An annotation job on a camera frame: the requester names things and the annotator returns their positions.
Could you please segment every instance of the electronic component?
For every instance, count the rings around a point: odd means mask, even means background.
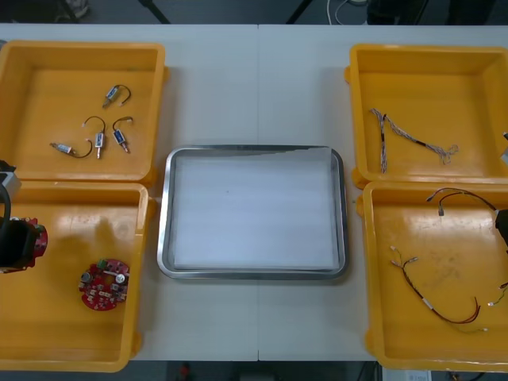
[[[83,158],[87,157],[88,155],[90,155],[92,153],[92,149],[93,149],[92,141],[90,139],[86,139],[86,141],[88,143],[90,143],[90,149],[88,150],[87,153],[85,153],[84,155],[81,155],[81,156],[78,155],[76,150],[74,150],[73,147],[71,147],[70,145],[61,144],[61,143],[50,143],[49,145],[52,146],[55,150],[65,153],[66,155],[72,156],[76,159],[83,159]]]
[[[391,130],[399,135],[400,137],[404,137],[407,140],[410,140],[416,144],[419,144],[425,148],[430,149],[431,151],[435,152],[439,157],[441,158],[441,162],[443,164],[450,164],[452,161],[452,155],[458,153],[459,147],[454,144],[452,145],[448,151],[445,151],[443,148],[438,147],[436,145],[427,144],[415,137],[412,137],[409,133],[398,127],[386,114],[382,114],[377,109],[371,109],[371,112],[378,118],[378,123],[381,127],[381,172],[384,173],[387,169],[387,153],[386,153],[386,143],[384,140],[384,122],[388,121],[390,124]]]
[[[413,285],[413,282],[411,281],[410,277],[408,276],[407,274],[407,271],[406,271],[406,266],[408,264],[412,264],[413,262],[416,262],[418,260],[418,257],[415,256],[413,258],[410,258],[408,260],[405,260],[405,261],[402,261],[402,254],[401,252],[395,247],[395,246],[390,246],[390,249],[393,251],[393,252],[396,252],[398,254],[398,258],[399,258],[399,262],[395,261],[395,260],[391,260],[390,262],[394,265],[394,266],[397,266],[399,267],[400,269],[402,269],[402,273],[404,274],[404,279],[406,280],[407,284],[410,285],[411,289],[415,292],[416,295],[418,295],[418,297],[425,303],[426,306],[428,306],[430,308],[430,310],[436,315],[438,316],[441,320],[443,321],[446,321],[447,323],[450,323],[450,324],[453,324],[453,325],[462,325],[462,324],[468,324],[468,323],[472,323],[474,320],[476,320],[476,318],[478,317],[479,315],[479,311],[480,311],[480,308],[481,306],[478,304],[478,300],[475,298],[475,312],[470,316],[468,317],[467,319],[464,319],[464,320],[459,320],[459,321],[456,321],[456,320],[451,320],[451,319],[448,319],[446,318],[445,316],[443,316],[442,314],[440,314],[439,312],[437,312],[434,307],[430,304],[430,302],[425,299],[423,297],[423,295],[420,293],[420,291],[418,291],[418,289]],[[487,328],[481,328],[481,329],[476,329],[477,331],[487,331],[488,329]]]
[[[120,260],[99,260],[79,280],[81,300],[96,311],[108,311],[124,302],[129,288],[129,266]]]
[[[88,117],[83,122],[82,127],[87,125],[87,122],[90,119],[98,119],[99,121],[102,122],[102,130],[95,134],[95,144],[94,144],[94,146],[97,149],[97,159],[100,159],[101,158],[101,152],[102,152],[102,149],[104,147],[105,139],[106,139],[106,135],[105,135],[106,134],[106,122],[101,117],[98,117],[97,115],[92,115],[91,117]]]
[[[120,119],[117,119],[113,123],[113,137],[117,141],[117,143],[126,151],[127,153],[130,153],[129,147],[127,147],[127,141],[125,140],[125,137],[123,133],[121,133],[120,129],[115,128],[115,125],[120,121],[128,121],[132,122],[134,119],[132,117],[121,117]]]
[[[104,100],[104,103],[102,104],[103,109],[105,109],[107,106],[110,105],[110,103],[114,102],[118,98],[118,95],[120,94],[121,87],[125,88],[129,92],[129,95],[127,95],[127,98],[125,98],[123,101],[121,101],[118,105],[123,106],[130,99],[131,92],[130,92],[130,89],[126,85],[114,85],[113,87],[111,87],[110,91],[108,91],[108,94],[106,94],[106,99]]]
[[[443,196],[437,203],[437,212],[439,213],[439,215],[441,217],[445,215],[445,210],[443,209],[442,203],[446,198],[452,197],[452,196],[455,196],[458,194],[464,194],[466,196],[473,197],[473,198],[483,202],[490,210],[492,210],[495,213],[495,215],[496,215],[495,228],[499,231],[499,234],[501,234],[501,237],[505,241],[506,245],[508,245],[508,210],[499,210],[493,204],[488,202],[485,198],[478,196],[477,194],[474,194],[473,192],[470,192],[469,190],[460,189],[460,188],[451,188],[451,187],[446,187],[446,188],[441,188],[441,189],[436,190],[434,193],[432,193],[427,198],[427,202],[432,201],[433,198],[436,197],[436,195],[438,193],[446,192],[446,191],[451,191],[452,193]]]

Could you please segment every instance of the red circuit board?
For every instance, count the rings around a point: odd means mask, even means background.
[[[85,306],[95,311],[109,311],[127,299],[129,266],[119,260],[103,260],[103,268],[100,268],[100,263],[90,265],[82,275],[79,290]]]

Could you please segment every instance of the small solenoid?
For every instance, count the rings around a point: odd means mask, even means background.
[[[92,149],[93,149],[92,140],[86,139],[86,141],[88,143],[90,143],[90,149],[88,150],[87,153],[85,153],[84,155],[81,155],[81,156],[78,155],[76,150],[74,150],[73,147],[71,147],[70,145],[61,144],[61,143],[50,143],[49,145],[52,146],[56,151],[65,153],[66,155],[72,156],[72,157],[74,157],[76,159],[82,159],[82,158],[87,157],[88,155],[90,155],[91,152],[92,152]]]
[[[118,145],[120,145],[127,153],[130,153],[129,147],[127,146],[127,140],[125,140],[124,134],[121,133],[120,129],[115,128],[115,125],[120,121],[133,122],[133,120],[133,117],[121,117],[113,123],[113,137],[117,141]]]
[[[111,87],[110,91],[108,91],[108,94],[106,94],[106,99],[104,100],[104,103],[102,104],[102,108],[105,109],[107,106],[109,106],[111,103],[113,103],[117,98],[118,95],[120,95],[120,88],[125,88],[129,95],[127,95],[127,98],[125,98],[123,101],[121,101],[118,105],[123,106],[129,99],[130,99],[130,89],[126,85],[114,85]]]
[[[104,143],[105,143],[104,140],[106,139],[106,136],[105,136],[105,133],[106,133],[106,122],[101,117],[98,117],[96,115],[92,115],[91,117],[88,117],[83,122],[82,127],[87,125],[87,122],[90,119],[93,119],[93,118],[98,119],[99,121],[102,122],[102,130],[95,134],[95,145],[94,145],[96,147],[96,149],[97,149],[97,159],[100,159],[101,158],[101,151],[102,151],[102,148],[104,147]]]

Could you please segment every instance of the cable on floor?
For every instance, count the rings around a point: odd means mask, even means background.
[[[348,4],[348,3],[349,3],[349,4],[351,4],[351,5],[354,5],[354,4],[351,2],[351,0],[343,0],[343,1],[341,2],[341,4],[339,4],[339,5],[338,5],[338,7],[335,9],[335,12],[333,13],[333,16],[334,16],[334,18],[335,18],[335,21],[337,22],[337,24],[338,24],[338,25],[345,25],[345,24],[343,24],[343,23],[339,20],[339,15],[338,15],[338,13],[339,13],[339,10],[340,10],[343,6],[345,6],[346,4]],[[366,6],[367,4],[368,4],[368,2],[364,2],[363,4],[360,4],[360,5],[358,5],[358,6]],[[329,24],[329,25],[333,25],[333,23],[332,23],[332,17],[331,17],[331,15],[330,15],[330,0],[327,0],[327,2],[326,2],[326,17],[328,18],[328,24]]]

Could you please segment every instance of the metal tray rim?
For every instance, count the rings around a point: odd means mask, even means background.
[[[169,205],[170,200],[170,186],[171,186],[171,164],[174,158],[181,152],[186,150],[238,150],[238,151],[294,151],[297,149],[310,149],[310,148],[329,148],[332,155],[338,162],[338,175],[339,175],[339,201],[341,203],[342,218],[342,253],[343,256],[341,266],[333,271],[284,271],[284,270],[176,270],[169,268],[164,261],[164,246],[167,243],[166,230],[168,225],[168,212],[171,210]],[[159,226],[159,240],[157,244],[157,263],[160,270],[170,278],[176,279],[264,279],[264,280],[327,280],[337,279],[343,275],[349,266],[349,249],[348,249],[348,222],[347,210],[345,201],[345,185],[344,185],[344,165],[341,156],[333,149],[321,145],[256,145],[256,144],[220,144],[220,145],[187,145],[175,148],[166,159],[164,188],[162,194],[162,202],[160,207],[160,226]]]

